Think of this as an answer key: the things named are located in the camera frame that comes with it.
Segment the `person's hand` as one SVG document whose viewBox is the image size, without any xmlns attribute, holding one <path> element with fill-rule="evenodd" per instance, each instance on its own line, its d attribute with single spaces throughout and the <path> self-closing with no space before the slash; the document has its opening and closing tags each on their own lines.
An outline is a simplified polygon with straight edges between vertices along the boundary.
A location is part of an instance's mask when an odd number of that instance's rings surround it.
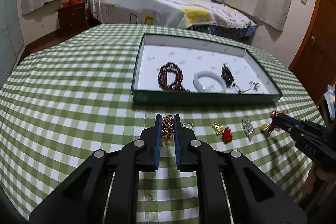
<svg viewBox="0 0 336 224">
<path fill-rule="evenodd" d="M 312 162 L 311 169 L 303 187 L 305 194 L 311 194 L 317 179 L 327 182 L 331 189 L 335 187 L 335 173 L 325 172 L 315 162 Z"/>
</svg>

